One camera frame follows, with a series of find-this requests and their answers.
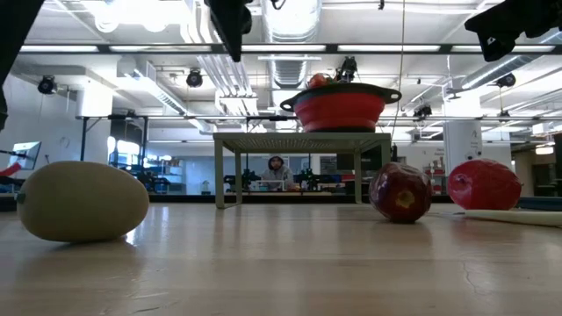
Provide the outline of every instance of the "red apple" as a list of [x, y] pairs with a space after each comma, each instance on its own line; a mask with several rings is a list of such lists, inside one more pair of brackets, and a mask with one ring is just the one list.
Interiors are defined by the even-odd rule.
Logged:
[[387, 219], [395, 223], [414, 223], [431, 206], [431, 181], [420, 170], [389, 162], [373, 178], [369, 199]]
[[466, 210], [510, 210], [517, 205], [521, 188], [511, 169], [489, 159], [458, 165], [447, 182], [450, 198]]

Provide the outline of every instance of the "small table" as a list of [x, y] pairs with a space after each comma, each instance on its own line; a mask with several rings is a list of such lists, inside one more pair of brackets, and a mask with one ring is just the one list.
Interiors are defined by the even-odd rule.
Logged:
[[[215, 203], [225, 209], [242, 202], [242, 154], [353, 154], [355, 200], [361, 204], [361, 153], [381, 146], [381, 161], [390, 161], [389, 133], [215, 133]], [[236, 203], [225, 205], [223, 147], [234, 153]]]

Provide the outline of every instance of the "wooden table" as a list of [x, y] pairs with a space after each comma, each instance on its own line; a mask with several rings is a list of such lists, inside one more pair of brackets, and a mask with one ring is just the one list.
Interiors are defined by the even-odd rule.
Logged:
[[[391, 135], [388, 133], [215, 133], [215, 203], [224, 209], [242, 202], [242, 154], [353, 154], [355, 198], [361, 201], [361, 153], [381, 146], [381, 161], [390, 161]], [[223, 147], [234, 153], [236, 203], [225, 205]]]
[[[457, 212], [434, 205], [432, 212]], [[0, 213], [6, 316], [559, 316], [562, 231], [370, 205], [152, 205], [70, 246]]]

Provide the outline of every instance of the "man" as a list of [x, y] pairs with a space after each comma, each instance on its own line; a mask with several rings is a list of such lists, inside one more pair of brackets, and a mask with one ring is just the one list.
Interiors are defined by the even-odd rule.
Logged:
[[[292, 172], [291, 170], [285, 166], [285, 162], [279, 156], [273, 156], [268, 161], [268, 169], [266, 169], [262, 173], [262, 180], [265, 181], [284, 181], [285, 182], [285, 190], [290, 189], [294, 183], [292, 180]], [[263, 183], [268, 187], [268, 190], [282, 190], [283, 186], [281, 182], [270, 182], [270, 183]]]

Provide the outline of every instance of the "red bowl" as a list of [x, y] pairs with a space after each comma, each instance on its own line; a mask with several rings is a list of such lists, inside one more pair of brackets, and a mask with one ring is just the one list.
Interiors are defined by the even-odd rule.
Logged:
[[337, 83], [304, 90], [280, 106], [295, 112], [305, 132], [372, 132], [385, 104], [401, 98], [397, 90], [365, 83]]

